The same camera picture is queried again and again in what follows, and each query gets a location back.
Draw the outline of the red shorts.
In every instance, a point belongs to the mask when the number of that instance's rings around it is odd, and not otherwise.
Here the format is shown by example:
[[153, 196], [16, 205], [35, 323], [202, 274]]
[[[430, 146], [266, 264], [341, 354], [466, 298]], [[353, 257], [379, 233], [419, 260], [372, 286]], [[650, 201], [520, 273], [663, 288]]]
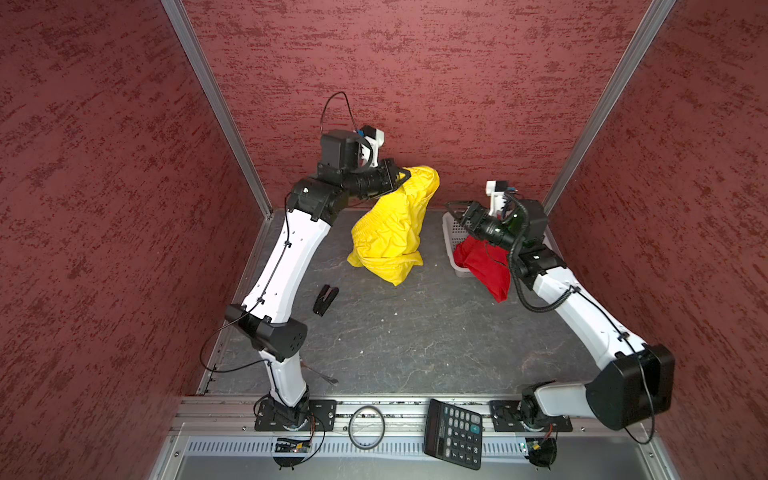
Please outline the red shorts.
[[507, 300], [511, 274], [506, 250], [469, 236], [456, 246], [453, 259], [458, 267], [468, 269], [497, 303]]

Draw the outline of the yellow shorts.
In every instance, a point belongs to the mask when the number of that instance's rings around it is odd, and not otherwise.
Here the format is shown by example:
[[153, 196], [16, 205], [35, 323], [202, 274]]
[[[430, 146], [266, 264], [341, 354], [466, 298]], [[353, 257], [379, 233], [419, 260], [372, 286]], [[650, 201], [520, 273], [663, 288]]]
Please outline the yellow shorts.
[[410, 178], [381, 197], [352, 228], [353, 249], [347, 262], [398, 286], [421, 266], [420, 233], [430, 200], [440, 186], [438, 172], [427, 166], [408, 169]]

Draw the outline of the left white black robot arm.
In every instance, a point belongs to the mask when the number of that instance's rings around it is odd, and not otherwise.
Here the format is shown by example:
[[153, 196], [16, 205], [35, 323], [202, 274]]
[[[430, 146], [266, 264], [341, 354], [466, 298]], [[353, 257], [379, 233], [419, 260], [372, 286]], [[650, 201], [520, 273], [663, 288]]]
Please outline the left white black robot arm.
[[290, 429], [303, 427], [309, 415], [309, 390], [300, 362], [308, 328], [291, 316], [295, 295], [317, 248], [350, 199], [392, 193], [409, 179], [409, 172], [393, 159], [381, 158], [384, 142], [384, 132], [369, 125], [322, 134], [317, 171], [287, 194], [282, 230], [264, 270], [242, 304], [230, 305], [225, 312], [227, 323], [259, 352], [270, 380], [267, 403]]

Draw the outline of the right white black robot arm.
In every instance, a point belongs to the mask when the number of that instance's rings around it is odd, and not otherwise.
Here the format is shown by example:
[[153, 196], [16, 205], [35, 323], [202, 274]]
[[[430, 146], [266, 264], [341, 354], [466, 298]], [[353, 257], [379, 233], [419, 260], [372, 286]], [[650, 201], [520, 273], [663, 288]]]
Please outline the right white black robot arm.
[[599, 369], [587, 383], [548, 381], [527, 387], [518, 407], [519, 422], [541, 431], [561, 417], [583, 417], [619, 431], [668, 411], [672, 352], [647, 343], [611, 315], [545, 244], [548, 218], [539, 202], [510, 192], [504, 197], [498, 214], [477, 201], [467, 203], [455, 217], [458, 224], [471, 237], [503, 250], [520, 303], [533, 313], [557, 313]]

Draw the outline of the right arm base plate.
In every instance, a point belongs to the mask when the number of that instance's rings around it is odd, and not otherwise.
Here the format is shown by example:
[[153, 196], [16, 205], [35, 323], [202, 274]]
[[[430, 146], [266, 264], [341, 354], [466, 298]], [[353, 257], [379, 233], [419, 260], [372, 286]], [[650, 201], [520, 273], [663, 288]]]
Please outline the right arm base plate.
[[544, 416], [539, 420], [532, 420], [531, 424], [523, 421], [523, 412], [520, 400], [492, 400], [489, 402], [490, 418], [495, 432], [546, 434], [549, 431], [566, 432], [573, 431], [571, 420], [567, 416]]

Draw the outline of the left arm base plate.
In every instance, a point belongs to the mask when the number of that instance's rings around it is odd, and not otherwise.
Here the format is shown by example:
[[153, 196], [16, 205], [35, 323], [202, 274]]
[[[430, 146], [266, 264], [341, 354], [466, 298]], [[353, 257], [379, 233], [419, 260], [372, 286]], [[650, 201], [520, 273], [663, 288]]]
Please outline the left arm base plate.
[[310, 432], [334, 428], [337, 402], [310, 399], [287, 407], [271, 397], [254, 406], [254, 430], [257, 432]]

